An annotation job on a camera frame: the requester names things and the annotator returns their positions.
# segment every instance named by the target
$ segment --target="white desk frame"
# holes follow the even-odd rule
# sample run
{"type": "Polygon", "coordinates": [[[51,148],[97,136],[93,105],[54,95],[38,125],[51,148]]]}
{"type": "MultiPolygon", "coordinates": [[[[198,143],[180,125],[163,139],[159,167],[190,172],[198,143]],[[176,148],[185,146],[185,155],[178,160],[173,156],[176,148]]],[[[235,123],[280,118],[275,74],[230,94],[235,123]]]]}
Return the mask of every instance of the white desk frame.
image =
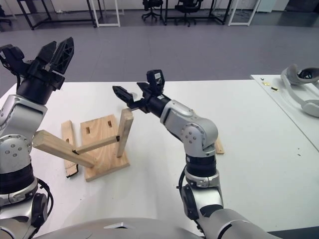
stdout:
{"type": "Polygon", "coordinates": [[[255,7],[254,7],[254,10],[253,10],[253,13],[251,14],[248,22],[233,22],[233,18],[234,18],[234,15],[235,15],[235,12],[236,12],[236,9],[237,9],[239,1],[240,0],[235,0],[235,2],[234,2],[234,8],[233,8],[233,11],[231,13],[231,16],[230,16],[230,19],[229,19],[229,22],[228,22],[228,26],[249,26],[251,21],[253,20],[253,18],[255,16],[257,8],[259,7],[259,4],[261,2],[261,0],[257,0],[257,2],[255,4],[255,7]]]}
{"type": "MultiPolygon", "coordinates": [[[[99,19],[98,19],[98,16],[96,14],[96,8],[95,8],[95,5],[94,5],[94,0],[90,0],[90,2],[91,2],[91,5],[92,5],[92,9],[93,9],[93,13],[94,13],[94,17],[95,17],[95,21],[96,21],[97,27],[100,27],[100,26],[118,26],[118,27],[120,27],[121,26],[120,15],[124,15],[124,9],[122,9],[122,12],[120,14],[117,0],[114,0],[117,23],[99,23],[99,19]]],[[[104,12],[106,12],[105,0],[103,0],[103,10],[104,10],[104,12]]]]}

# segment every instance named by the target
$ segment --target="white wall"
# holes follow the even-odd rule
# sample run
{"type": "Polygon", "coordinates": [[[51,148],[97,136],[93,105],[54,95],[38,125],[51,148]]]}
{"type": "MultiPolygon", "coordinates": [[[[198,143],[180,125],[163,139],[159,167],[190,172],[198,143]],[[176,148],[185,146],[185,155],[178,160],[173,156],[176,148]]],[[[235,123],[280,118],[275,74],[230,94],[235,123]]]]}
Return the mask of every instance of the white wall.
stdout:
{"type": "MultiPolygon", "coordinates": [[[[88,10],[86,0],[51,0],[56,11],[79,11],[88,10]]],[[[11,9],[15,14],[21,14],[20,7],[16,0],[7,0],[11,9]]],[[[289,0],[277,0],[274,10],[284,10],[289,0]]],[[[105,0],[107,9],[114,9],[114,0],[105,0]]],[[[124,9],[143,9],[142,0],[118,0],[119,7],[124,9]]],[[[253,9],[256,0],[241,0],[237,9],[253,9]]],[[[6,14],[9,11],[4,3],[4,0],[0,0],[0,4],[3,6],[6,14]]],[[[177,4],[177,0],[168,0],[168,7],[174,8],[177,4]]],[[[227,8],[228,0],[217,0],[216,6],[218,8],[227,8]]],[[[203,8],[210,8],[211,0],[204,0],[203,8]]]]}
{"type": "Polygon", "coordinates": [[[275,6],[274,6],[274,11],[283,11],[285,10],[289,0],[277,0],[275,6]]]}

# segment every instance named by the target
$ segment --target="vr headset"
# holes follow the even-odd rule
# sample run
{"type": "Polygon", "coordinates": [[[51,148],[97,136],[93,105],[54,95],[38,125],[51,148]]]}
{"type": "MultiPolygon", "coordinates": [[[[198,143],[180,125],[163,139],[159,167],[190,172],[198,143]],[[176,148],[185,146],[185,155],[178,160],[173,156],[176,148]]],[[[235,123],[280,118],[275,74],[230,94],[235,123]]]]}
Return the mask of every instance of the vr headset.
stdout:
{"type": "Polygon", "coordinates": [[[300,104],[301,108],[308,115],[319,118],[319,100],[303,100],[293,91],[291,85],[304,85],[319,80],[319,68],[306,68],[300,73],[297,72],[297,65],[291,65],[281,73],[281,79],[284,82],[289,95],[300,104]]]}

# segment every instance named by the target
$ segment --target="black cable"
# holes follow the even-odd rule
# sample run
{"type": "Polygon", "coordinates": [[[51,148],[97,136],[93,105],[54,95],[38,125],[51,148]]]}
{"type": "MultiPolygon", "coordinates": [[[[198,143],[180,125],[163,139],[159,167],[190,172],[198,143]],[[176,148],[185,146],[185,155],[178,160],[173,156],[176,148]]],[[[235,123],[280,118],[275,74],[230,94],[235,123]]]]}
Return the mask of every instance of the black cable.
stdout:
{"type": "Polygon", "coordinates": [[[18,88],[20,87],[21,84],[21,78],[20,75],[16,76],[16,90],[18,90],[18,88]]]}
{"type": "Polygon", "coordinates": [[[184,180],[184,177],[185,177],[185,169],[186,169],[186,165],[185,167],[183,168],[183,171],[181,172],[180,174],[180,177],[179,177],[179,180],[178,180],[178,190],[179,190],[179,194],[181,196],[181,189],[183,187],[183,180],[184,180]]]}
{"type": "MultiPolygon", "coordinates": [[[[183,187],[183,180],[184,180],[184,177],[185,177],[185,169],[186,169],[186,165],[185,165],[185,167],[183,168],[183,171],[181,172],[180,177],[179,177],[179,180],[178,180],[178,186],[177,186],[177,188],[178,188],[178,190],[179,190],[180,196],[181,196],[181,189],[182,189],[182,187],[183,187]]],[[[201,233],[204,233],[204,231],[203,231],[203,229],[201,228],[200,224],[199,224],[196,220],[193,220],[193,221],[196,223],[197,229],[198,229],[201,233]]]]}
{"type": "Polygon", "coordinates": [[[45,189],[45,191],[48,193],[48,199],[47,199],[48,204],[49,204],[49,201],[51,201],[50,209],[48,211],[48,216],[49,216],[52,212],[52,209],[53,209],[53,203],[54,203],[53,195],[50,192],[50,187],[44,181],[42,181],[41,179],[38,178],[38,183],[41,185],[40,188],[45,189]]]}

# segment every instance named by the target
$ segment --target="wooden plank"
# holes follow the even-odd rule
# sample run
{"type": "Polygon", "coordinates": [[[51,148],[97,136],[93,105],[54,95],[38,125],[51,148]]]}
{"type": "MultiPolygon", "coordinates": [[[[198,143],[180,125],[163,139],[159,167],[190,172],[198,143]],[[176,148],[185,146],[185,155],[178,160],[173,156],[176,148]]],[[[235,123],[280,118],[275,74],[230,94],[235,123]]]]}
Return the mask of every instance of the wooden plank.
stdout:
{"type": "MultiPolygon", "coordinates": [[[[114,115],[110,115],[83,122],[81,123],[81,134],[83,145],[115,136],[118,134],[116,119],[114,115]]],[[[129,166],[125,152],[121,157],[116,157],[115,146],[116,144],[113,143],[87,152],[97,159],[95,167],[85,169],[85,179],[87,182],[129,166]]]]}
{"type": "Polygon", "coordinates": [[[85,167],[93,167],[96,163],[96,159],[87,153],[80,155],[73,153],[72,145],[45,130],[40,130],[34,134],[32,144],[34,148],[85,167]]]}
{"type": "Polygon", "coordinates": [[[116,144],[116,147],[115,147],[117,157],[121,157],[124,152],[125,145],[128,140],[130,129],[133,123],[133,119],[134,118],[133,118],[132,111],[129,108],[122,110],[119,132],[118,132],[120,136],[120,141],[116,144]]]}
{"type": "Polygon", "coordinates": [[[221,144],[220,138],[218,137],[217,140],[215,141],[215,149],[217,154],[224,154],[224,148],[223,145],[221,144]]]}
{"type": "MultiPolygon", "coordinates": [[[[62,139],[66,141],[67,143],[69,143],[70,145],[76,146],[72,121],[68,120],[62,123],[61,130],[62,130],[62,139]]],[[[65,167],[65,175],[67,178],[79,172],[79,167],[77,163],[64,160],[64,167],[65,167]]]]}
{"type": "Polygon", "coordinates": [[[77,153],[77,154],[81,154],[81,153],[85,153],[88,151],[91,151],[93,149],[97,149],[106,145],[109,145],[111,143],[116,143],[118,142],[118,136],[112,136],[112,137],[108,137],[102,140],[98,140],[96,142],[90,143],[90,144],[86,144],[84,146],[81,147],[77,147],[73,150],[73,152],[77,153]]]}

